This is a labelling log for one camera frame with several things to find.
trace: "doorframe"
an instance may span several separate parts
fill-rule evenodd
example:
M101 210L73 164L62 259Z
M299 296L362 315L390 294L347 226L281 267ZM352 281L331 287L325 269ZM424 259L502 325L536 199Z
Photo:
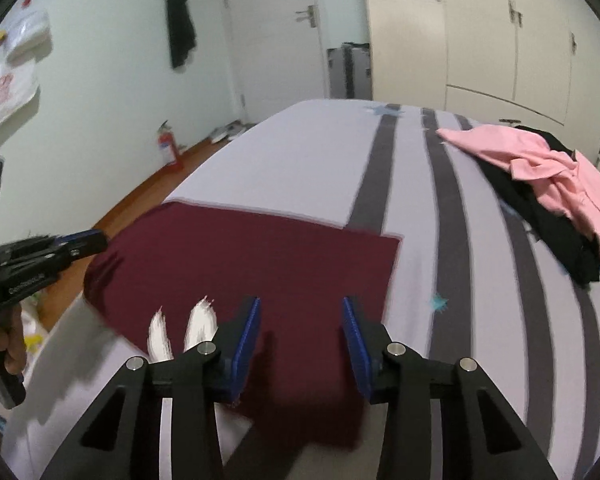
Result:
M231 21L230 1L222 0L222 28L224 28L224 35L226 38L227 45L229 47L229 63L228 71L230 76L230 86L232 88L232 101L234 108L239 115L239 119L246 122L249 119L246 106L243 104L244 86L240 80L240 76L237 70L237 56L235 51L234 42L234 27ZM318 34L318 45L320 47L320 58L322 59L322 91L324 98L328 99L330 96L330 84L329 84L329 60L327 58L327 52L324 49L324 28L320 8L322 7L322 0L314 0L315 8L317 9L317 27L316 32Z

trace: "maroon cloth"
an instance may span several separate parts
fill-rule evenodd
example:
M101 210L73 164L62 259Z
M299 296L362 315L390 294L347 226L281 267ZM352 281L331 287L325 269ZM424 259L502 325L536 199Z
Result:
M96 257L87 300L146 351L159 308L174 354L204 296L218 322L245 295L262 300L256 353L236 410L277 440L352 446L362 420L342 333L342 298L380 320L399 240L314 222L166 203L141 216Z

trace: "door handle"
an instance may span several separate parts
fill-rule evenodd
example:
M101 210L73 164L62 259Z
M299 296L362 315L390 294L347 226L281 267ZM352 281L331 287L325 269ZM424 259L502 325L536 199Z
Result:
M517 119L500 119L501 123L507 123L509 126L513 126L514 124L520 124L522 121Z
M304 16L300 18L296 18L296 22L301 22L302 20L309 20L309 25L311 28L317 27L317 23L315 21L315 5L310 5L306 8L306 10L296 10L296 14L304 14Z

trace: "suitcase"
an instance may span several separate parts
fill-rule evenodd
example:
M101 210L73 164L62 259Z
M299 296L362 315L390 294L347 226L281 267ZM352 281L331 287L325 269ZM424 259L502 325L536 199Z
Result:
M330 48L327 54L331 98L370 100L369 44L343 43L339 48Z

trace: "wooden floor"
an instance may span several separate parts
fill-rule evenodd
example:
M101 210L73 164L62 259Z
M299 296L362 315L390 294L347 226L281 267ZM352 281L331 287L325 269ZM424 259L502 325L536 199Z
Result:
M185 178L211 155L225 146L227 141L211 144L203 141L183 154L184 169L177 172L164 170L154 174L107 213L94 226L109 237L115 236L142 213L162 202ZM51 330L62 313L71 305L82 290L84 272L92 258L75 262L60 280L46 290L46 297L39 308L42 325Z

